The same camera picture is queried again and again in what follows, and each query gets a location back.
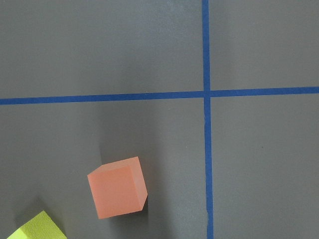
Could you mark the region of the yellow foam block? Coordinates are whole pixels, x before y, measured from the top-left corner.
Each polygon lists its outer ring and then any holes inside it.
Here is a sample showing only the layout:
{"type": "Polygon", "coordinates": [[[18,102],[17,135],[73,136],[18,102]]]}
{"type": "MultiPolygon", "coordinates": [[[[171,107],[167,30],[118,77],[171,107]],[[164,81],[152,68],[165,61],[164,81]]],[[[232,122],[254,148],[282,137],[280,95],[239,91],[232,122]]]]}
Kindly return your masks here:
{"type": "Polygon", "coordinates": [[[41,211],[7,239],[67,239],[67,237],[46,211],[41,211]]]}

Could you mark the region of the orange foam block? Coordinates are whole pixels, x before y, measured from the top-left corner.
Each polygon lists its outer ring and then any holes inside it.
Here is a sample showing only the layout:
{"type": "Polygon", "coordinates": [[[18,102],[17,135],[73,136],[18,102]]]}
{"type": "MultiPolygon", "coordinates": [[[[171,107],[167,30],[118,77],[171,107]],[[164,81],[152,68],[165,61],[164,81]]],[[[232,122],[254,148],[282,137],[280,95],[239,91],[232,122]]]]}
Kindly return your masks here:
{"type": "Polygon", "coordinates": [[[144,208],[148,192],[137,156],[103,164],[87,177],[99,219],[144,208]]]}

